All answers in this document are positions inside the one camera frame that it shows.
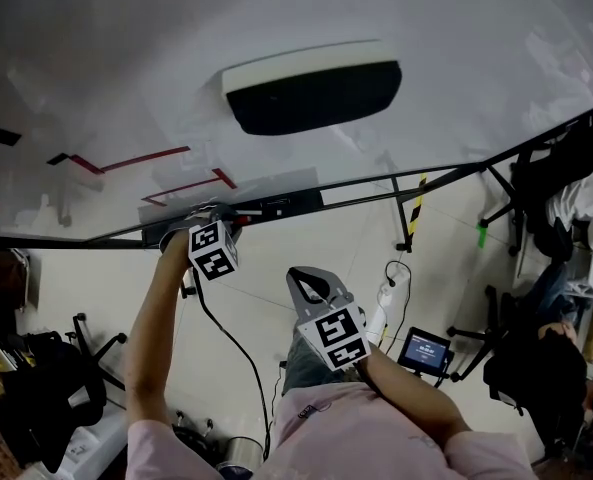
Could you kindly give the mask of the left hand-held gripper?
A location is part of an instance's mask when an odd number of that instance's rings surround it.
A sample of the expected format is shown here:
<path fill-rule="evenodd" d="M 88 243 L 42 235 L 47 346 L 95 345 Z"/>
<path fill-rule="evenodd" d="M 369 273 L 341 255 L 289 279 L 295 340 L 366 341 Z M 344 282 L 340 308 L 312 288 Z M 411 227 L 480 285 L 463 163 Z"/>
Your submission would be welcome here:
<path fill-rule="evenodd" d="M 207 281 L 214 281 L 239 269 L 236 241 L 242 225 L 246 223 L 230 206 L 210 205 L 185 219 L 172 223 L 159 241 L 164 252 L 172 237 L 185 232 L 188 235 L 188 258 Z"/>

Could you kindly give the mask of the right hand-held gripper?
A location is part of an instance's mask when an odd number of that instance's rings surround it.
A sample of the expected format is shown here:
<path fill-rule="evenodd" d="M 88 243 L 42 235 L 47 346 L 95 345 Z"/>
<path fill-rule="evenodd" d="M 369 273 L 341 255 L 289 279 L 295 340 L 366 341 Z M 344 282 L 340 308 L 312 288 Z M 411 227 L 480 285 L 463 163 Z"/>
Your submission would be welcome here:
<path fill-rule="evenodd" d="M 286 283 L 297 330 L 330 370 L 345 370 L 370 355 L 366 319 L 336 274 L 296 266 L 288 270 Z"/>

